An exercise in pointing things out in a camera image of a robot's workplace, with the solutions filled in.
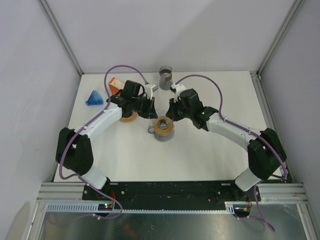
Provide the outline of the glass coffee server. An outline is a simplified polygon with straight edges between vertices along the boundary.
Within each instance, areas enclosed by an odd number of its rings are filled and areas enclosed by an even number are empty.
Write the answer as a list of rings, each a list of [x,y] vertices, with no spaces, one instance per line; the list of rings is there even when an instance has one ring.
[[[174,131],[174,130],[172,130],[172,131],[169,132],[169,133],[164,133],[164,134],[162,134],[162,133],[157,133],[153,126],[149,126],[149,127],[147,128],[147,132],[148,132],[149,134],[153,135],[154,138],[155,138],[156,140],[160,141],[160,142],[170,141],[170,140],[174,137],[174,135],[175,135],[175,131]]]

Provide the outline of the orange coffee filter pack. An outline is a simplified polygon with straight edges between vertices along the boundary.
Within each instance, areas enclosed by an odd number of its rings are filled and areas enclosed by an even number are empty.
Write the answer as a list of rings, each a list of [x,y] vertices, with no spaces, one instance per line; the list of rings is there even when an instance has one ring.
[[[125,86],[125,81],[121,80],[119,78],[113,77],[109,82],[108,82],[109,89],[112,93],[112,95],[118,94],[119,90],[122,90]]]

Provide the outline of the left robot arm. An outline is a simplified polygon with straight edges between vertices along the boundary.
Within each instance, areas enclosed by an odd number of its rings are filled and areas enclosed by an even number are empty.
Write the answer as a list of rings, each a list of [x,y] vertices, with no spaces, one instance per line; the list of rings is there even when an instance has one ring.
[[[124,87],[109,94],[106,107],[81,127],[63,128],[59,132],[55,160],[60,168],[73,171],[86,184],[93,186],[93,194],[100,200],[110,196],[110,180],[94,166],[92,142],[113,123],[129,118],[133,113],[144,119],[156,119],[154,92],[158,85],[142,85],[127,80]]]

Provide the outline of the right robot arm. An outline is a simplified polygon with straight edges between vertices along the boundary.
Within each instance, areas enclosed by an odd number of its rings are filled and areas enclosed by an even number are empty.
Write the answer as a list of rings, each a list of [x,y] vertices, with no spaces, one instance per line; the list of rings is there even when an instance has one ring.
[[[174,122],[189,119],[197,129],[223,136],[247,151],[248,167],[230,188],[235,200],[242,201],[251,187],[268,180],[278,168],[286,167],[287,155],[273,129],[258,130],[228,120],[220,110],[204,106],[193,88],[173,84],[170,90],[174,97],[169,100],[168,118]]]

